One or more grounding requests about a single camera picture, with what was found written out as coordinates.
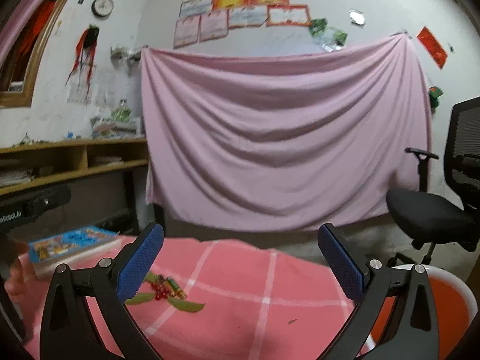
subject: wall-mounted shelf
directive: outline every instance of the wall-mounted shelf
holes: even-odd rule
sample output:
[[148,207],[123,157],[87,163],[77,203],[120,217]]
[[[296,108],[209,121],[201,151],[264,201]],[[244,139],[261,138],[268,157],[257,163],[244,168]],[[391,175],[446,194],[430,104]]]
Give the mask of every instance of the wall-mounted shelf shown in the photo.
[[[122,157],[123,162],[97,165],[94,159],[99,155]],[[52,167],[53,170],[50,175],[35,177],[30,182],[0,187],[0,196],[84,176],[144,166],[148,164],[148,149],[145,138],[75,139],[0,149],[2,159],[19,159],[22,168]]]

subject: black chair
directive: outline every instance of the black chair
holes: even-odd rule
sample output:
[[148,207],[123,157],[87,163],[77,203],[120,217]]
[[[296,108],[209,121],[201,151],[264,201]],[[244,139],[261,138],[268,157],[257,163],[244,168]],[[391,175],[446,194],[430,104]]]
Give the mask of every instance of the black chair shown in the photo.
[[[454,105],[443,158],[445,181],[462,199],[460,209],[442,196],[427,193],[428,162],[438,156],[428,151],[406,148],[418,159],[419,191],[393,188],[387,192],[388,210],[396,224],[413,239],[420,250],[431,243],[422,264],[430,264],[436,244],[457,242],[475,251],[480,239],[480,97]],[[416,263],[397,253],[387,266]]]

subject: blue book cover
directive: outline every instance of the blue book cover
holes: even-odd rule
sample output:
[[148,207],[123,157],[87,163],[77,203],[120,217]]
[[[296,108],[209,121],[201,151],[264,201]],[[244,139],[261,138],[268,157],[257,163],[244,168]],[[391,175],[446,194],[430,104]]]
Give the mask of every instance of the blue book cover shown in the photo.
[[53,237],[29,242],[30,251],[28,255],[31,262],[40,263],[66,256],[74,251],[92,247],[95,244],[101,244],[116,235],[117,233],[95,226],[83,227],[54,235]]

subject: window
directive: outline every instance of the window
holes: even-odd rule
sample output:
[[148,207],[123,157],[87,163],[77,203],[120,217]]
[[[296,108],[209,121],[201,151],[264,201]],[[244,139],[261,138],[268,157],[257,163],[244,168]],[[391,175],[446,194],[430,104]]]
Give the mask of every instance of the window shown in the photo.
[[0,67],[0,107],[29,107],[38,67],[53,26],[67,0],[37,8]]

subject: chair seat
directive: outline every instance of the chair seat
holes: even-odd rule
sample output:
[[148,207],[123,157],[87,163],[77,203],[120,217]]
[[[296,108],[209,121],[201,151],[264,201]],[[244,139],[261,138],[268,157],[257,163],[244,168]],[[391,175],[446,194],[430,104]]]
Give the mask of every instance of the chair seat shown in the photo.
[[442,196],[393,188],[386,201],[396,224],[419,242],[462,242],[475,230],[473,216]]

